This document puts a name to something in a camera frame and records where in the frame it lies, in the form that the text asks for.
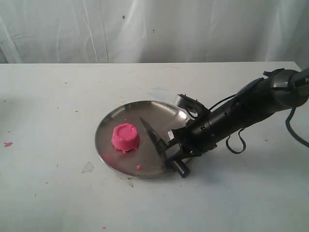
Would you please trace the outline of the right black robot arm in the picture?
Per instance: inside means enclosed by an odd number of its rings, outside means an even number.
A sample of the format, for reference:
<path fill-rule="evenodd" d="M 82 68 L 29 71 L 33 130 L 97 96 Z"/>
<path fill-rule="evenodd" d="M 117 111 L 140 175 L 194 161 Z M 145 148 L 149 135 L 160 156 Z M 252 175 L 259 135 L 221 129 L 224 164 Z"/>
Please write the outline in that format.
<path fill-rule="evenodd" d="M 167 159 L 171 164 L 197 157 L 212 150 L 231 134 L 265 120 L 276 112 L 295 109 L 309 99 L 309 71 L 277 69 L 264 72 L 235 95 L 206 108 L 185 94 L 178 95 L 177 106 L 197 116 L 180 129 L 172 130 L 172 144 L 180 151 Z"/>

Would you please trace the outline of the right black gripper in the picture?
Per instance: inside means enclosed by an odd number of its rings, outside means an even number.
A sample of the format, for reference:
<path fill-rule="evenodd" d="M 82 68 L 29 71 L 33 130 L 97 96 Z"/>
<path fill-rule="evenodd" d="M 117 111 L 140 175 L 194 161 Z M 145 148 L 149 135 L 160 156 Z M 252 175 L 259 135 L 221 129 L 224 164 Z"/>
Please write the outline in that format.
<path fill-rule="evenodd" d="M 170 132 L 173 137 L 169 145 L 190 145 L 195 153 L 203 154 L 242 127 L 244 127 L 243 107 L 227 102 L 208 116 L 194 120 L 187 127 L 172 129 Z M 180 149 L 167 157 L 166 165 L 171 165 L 177 160 L 187 164 L 194 157 L 194 152 Z"/>

